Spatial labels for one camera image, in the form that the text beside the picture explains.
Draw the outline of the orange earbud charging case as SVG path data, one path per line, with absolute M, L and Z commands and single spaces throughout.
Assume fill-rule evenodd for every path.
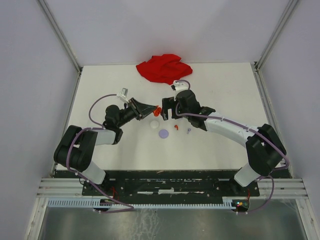
M 161 115 L 161 112 L 162 112 L 162 108 L 159 105 L 157 105 L 156 109 L 153 111 L 153 115 L 155 117 L 159 117 Z

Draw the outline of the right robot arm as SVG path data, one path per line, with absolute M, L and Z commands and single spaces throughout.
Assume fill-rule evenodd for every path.
M 162 118 L 185 118 L 195 128 L 222 135 L 243 146 L 248 162 L 231 179 L 229 189 L 236 196 L 247 191 L 248 185 L 289 166 L 287 151 L 275 129 L 269 125 L 250 126 L 226 118 L 215 109 L 202 106 L 191 90 L 183 90 L 175 97 L 162 99 Z

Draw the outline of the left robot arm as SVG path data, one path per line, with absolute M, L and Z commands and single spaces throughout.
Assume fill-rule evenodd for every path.
M 109 105 L 105 110 L 102 127 L 81 128 L 70 125 L 54 152 L 53 160 L 93 183 L 93 189 L 99 195 L 106 195 L 111 189 L 111 183 L 107 173 L 93 161 L 95 147 L 118 144 L 123 135 L 123 125 L 133 119 L 140 121 L 157 108 L 156 105 L 141 103 L 134 98 L 128 100 L 124 109 Z

